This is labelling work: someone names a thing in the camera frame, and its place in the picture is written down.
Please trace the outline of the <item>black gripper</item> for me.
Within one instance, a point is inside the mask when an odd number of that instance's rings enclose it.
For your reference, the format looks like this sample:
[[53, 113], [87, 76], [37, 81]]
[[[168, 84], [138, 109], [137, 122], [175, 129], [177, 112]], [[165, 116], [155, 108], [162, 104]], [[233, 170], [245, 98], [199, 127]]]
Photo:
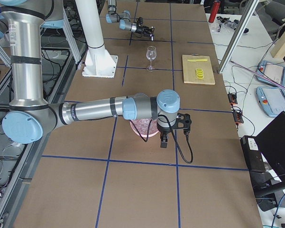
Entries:
[[149, 31], [155, 31], [155, 27], [153, 27], [153, 26], [151, 26], [151, 27], [144, 26], [142, 17], [137, 18], [137, 20], [134, 23], [134, 25], [136, 26], [135, 33], [142, 34], [143, 36], [148, 37], [148, 38], [153, 38], [154, 37], [154, 34], [149, 34]]
[[173, 137], [175, 136], [172, 126], [163, 127], [160, 124], [157, 124], [157, 129], [160, 132], [160, 147], [167, 148], [168, 134], [171, 133]]

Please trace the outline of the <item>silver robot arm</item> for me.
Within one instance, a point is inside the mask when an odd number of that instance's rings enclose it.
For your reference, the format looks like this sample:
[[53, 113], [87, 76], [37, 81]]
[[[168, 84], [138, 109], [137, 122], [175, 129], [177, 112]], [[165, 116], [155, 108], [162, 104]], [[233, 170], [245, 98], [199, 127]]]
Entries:
[[178, 128], [180, 121], [177, 92], [166, 89], [156, 97], [137, 94], [86, 103], [49, 104], [43, 96], [40, 29], [63, 26], [63, 2], [2, 0], [0, 4], [9, 25], [14, 85], [14, 98], [2, 120], [2, 128], [11, 140], [29, 144], [73, 122], [122, 116], [126, 120], [156, 120], [161, 147], [166, 147], [168, 134]]
[[145, 26], [144, 19], [142, 17], [138, 17], [134, 22], [132, 22], [130, 12], [128, 10], [118, 13], [116, 0], [109, 0], [107, 9], [108, 13], [105, 16], [107, 23], [119, 23], [119, 28], [121, 30], [140, 34], [141, 37], [150, 38], [151, 41], [154, 40], [155, 27]]

